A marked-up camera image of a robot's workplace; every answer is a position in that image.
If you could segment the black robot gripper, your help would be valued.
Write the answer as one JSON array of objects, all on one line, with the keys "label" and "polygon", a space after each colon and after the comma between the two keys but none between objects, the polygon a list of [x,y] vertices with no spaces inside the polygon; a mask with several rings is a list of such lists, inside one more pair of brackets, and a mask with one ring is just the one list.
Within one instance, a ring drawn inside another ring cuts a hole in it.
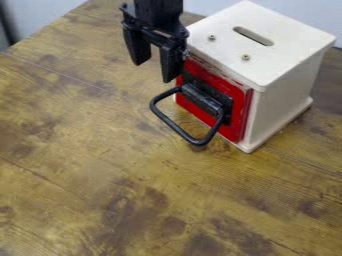
[{"label": "black robot gripper", "polygon": [[160,49],[162,82],[172,81],[183,69],[188,30],[180,22],[183,0],[126,0],[120,5],[122,35],[136,66],[150,58],[150,45]]}]

